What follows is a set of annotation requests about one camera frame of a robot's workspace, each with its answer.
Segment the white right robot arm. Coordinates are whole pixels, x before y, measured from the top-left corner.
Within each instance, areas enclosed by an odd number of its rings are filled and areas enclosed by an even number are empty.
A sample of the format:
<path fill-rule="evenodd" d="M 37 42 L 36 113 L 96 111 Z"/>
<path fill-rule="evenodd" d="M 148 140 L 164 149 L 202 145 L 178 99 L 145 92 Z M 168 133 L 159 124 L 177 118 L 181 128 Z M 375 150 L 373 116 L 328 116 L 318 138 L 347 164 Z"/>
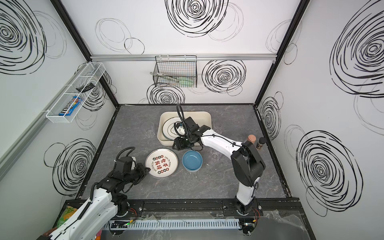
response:
<path fill-rule="evenodd" d="M 208 126 L 200 127 L 191 117 L 174 123 L 173 128 L 178 135 L 172 146 L 174 150 L 190 149 L 198 143 L 201 147 L 218 151 L 232 161 L 239 181 L 236 208 L 240 215 L 247 215 L 253 208 L 254 192 L 266 169 L 255 146 L 256 136 L 249 135 L 245 142 L 237 142 L 216 133 Z"/>

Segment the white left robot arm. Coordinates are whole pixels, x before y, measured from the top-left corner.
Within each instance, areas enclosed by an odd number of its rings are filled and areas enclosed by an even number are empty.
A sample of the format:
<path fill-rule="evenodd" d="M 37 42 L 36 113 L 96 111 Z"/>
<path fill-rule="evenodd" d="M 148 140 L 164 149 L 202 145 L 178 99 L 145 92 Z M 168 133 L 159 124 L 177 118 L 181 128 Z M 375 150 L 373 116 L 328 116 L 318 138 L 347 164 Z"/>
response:
<path fill-rule="evenodd" d="M 131 210 L 127 196 L 122 193 L 127 184 L 135 186 L 150 172 L 134 157 L 115 160 L 113 170 L 100 182 L 94 183 L 90 197 L 60 227 L 53 228 L 39 240 L 93 240 L 112 218 L 124 217 Z"/>

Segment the cream plate green motif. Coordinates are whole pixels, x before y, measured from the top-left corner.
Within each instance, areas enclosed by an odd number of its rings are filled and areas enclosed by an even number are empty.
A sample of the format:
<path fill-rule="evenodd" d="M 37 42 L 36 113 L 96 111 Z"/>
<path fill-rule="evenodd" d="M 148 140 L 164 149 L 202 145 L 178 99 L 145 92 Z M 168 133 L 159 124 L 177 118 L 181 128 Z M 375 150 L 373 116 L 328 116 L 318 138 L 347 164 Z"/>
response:
<path fill-rule="evenodd" d="M 184 136 L 185 129 L 183 127 L 181 119 L 179 117 L 168 119 L 163 124 L 162 133 L 163 136 L 169 141 L 173 141 L 177 137 Z"/>

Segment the blue bowl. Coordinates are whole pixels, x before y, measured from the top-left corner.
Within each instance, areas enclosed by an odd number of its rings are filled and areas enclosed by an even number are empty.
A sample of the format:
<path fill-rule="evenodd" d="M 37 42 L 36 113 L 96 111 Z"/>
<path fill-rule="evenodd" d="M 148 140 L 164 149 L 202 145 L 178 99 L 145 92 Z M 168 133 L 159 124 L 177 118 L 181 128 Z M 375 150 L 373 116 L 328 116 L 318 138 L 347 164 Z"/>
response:
<path fill-rule="evenodd" d="M 189 172 L 197 172 L 203 165 L 203 157 L 197 151 L 189 150 L 182 157 L 183 167 Z"/>

